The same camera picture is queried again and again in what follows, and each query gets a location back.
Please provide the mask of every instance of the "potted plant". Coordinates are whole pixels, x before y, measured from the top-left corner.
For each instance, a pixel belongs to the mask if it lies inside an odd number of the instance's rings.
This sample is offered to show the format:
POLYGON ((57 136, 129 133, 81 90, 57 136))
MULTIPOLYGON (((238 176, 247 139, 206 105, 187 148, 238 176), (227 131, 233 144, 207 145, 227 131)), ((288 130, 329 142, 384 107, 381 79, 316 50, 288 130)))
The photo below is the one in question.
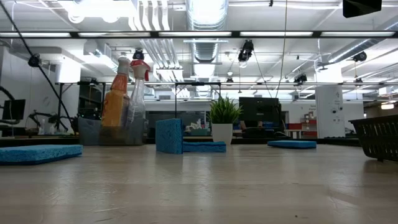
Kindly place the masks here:
POLYGON ((227 145, 231 144, 233 123, 241 113, 241 106, 236 107, 236 103, 228 97, 219 97, 218 101, 211 103, 208 118, 211 121, 214 142, 223 141, 227 145))

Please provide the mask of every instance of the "ceiling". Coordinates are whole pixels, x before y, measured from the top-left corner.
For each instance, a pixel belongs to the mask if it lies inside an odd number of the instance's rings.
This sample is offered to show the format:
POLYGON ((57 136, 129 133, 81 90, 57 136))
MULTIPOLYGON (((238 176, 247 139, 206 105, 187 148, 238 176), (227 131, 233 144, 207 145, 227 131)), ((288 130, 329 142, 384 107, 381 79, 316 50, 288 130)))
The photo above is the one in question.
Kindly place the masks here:
MULTIPOLYGON (((14 20, 22 31, 109 31, 109 30, 131 30, 128 25, 128 18, 121 17, 115 23, 107 23, 101 18, 86 18, 79 24, 68 21, 67 11, 60 8, 57 1, 44 1, 49 7, 46 9, 40 1, 3 1, 9 12, 12 12, 14 20)), ((285 7, 286 2, 274 0, 274 6, 269 7, 268 1, 229 1, 228 14, 226 19, 226 30, 284 30, 285 29, 285 7)), ((169 0, 169 25, 172 30, 186 30, 186 11, 182 10, 185 1, 169 0)), ((327 7, 340 6, 340 0, 294 0, 288 1, 287 8, 287 30, 378 30, 383 23, 394 19, 398 22, 396 7, 383 7, 381 12, 366 16, 346 19, 341 9, 329 9, 327 7)), ((383 1, 383 5, 398 6, 398 0, 383 1)), ((4 14, 0 14, 0 30, 9 31, 12 26, 4 14)), ((355 39, 253 39, 256 57, 249 59, 246 68, 240 68, 238 60, 235 60, 236 53, 244 43, 244 39, 225 39, 228 43, 221 44, 214 78, 210 81, 225 82, 227 72, 233 72, 232 78, 235 82, 282 82, 290 80, 296 73, 292 73, 299 65, 307 62, 313 65, 313 59, 317 55, 328 55, 342 49, 354 42, 355 39), (285 52, 282 69, 282 52, 285 52)), ((83 76, 96 77, 98 80, 111 82, 115 73, 101 67, 94 62, 86 62, 82 48, 85 40, 29 40, 28 43, 34 46, 57 46, 75 54, 76 57, 85 61, 89 66, 84 66, 83 76)), ((113 49, 113 57, 117 58, 121 52, 132 56, 136 48, 143 48, 138 39, 100 39, 99 44, 108 44, 113 49)), ((184 44, 182 39, 174 40, 175 51, 178 60, 183 67, 183 77, 194 76, 192 69, 192 57, 190 46, 184 44)), ((375 71, 381 71, 367 82, 381 82, 387 78, 398 78, 398 68, 392 68, 386 72, 383 70, 396 62, 398 56, 398 39, 387 39, 382 41, 365 52, 368 59, 365 62, 356 64, 353 61, 341 62, 341 70, 345 81, 353 81, 354 76, 365 75, 375 71)), ((146 61, 152 66, 151 58, 146 61)), ((308 68, 308 81, 313 81, 314 68, 308 68)), ((367 88, 364 92, 377 90, 377 86, 367 88)))

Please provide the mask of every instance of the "desk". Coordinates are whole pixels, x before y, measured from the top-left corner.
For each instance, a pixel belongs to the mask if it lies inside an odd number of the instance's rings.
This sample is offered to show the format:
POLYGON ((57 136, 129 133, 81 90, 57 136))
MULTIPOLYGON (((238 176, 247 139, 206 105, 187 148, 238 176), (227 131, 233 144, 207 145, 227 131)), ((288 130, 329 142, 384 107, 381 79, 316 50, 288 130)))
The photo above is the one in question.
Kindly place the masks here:
POLYGON ((302 131, 301 129, 286 129, 285 134, 287 136, 294 138, 293 133, 296 133, 297 139, 301 139, 301 131, 302 131))

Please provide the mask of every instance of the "black speaker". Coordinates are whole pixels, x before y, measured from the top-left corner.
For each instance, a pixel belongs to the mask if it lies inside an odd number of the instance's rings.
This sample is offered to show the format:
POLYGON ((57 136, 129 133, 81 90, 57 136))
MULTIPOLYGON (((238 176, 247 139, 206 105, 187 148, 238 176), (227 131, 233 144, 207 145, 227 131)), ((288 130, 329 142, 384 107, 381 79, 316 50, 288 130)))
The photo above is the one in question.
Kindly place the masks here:
POLYGON ((343 0, 343 16, 351 18, 381 11, 382 0, 343 0))

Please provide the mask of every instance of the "computer monitor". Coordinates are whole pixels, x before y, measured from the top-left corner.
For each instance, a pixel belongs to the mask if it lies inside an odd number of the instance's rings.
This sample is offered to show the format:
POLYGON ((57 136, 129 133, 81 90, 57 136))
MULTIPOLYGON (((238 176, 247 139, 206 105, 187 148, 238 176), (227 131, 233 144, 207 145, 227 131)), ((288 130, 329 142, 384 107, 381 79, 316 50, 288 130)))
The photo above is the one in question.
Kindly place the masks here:
POLYGON ((2 111, 2 119, 22 120, 24 119, 24 112, 25 100, 6 100, 2 111))
POLYGON ((279 127, 281 107, 278 98, 239 97, 242 106, 241 121, 267 121, 279 127))

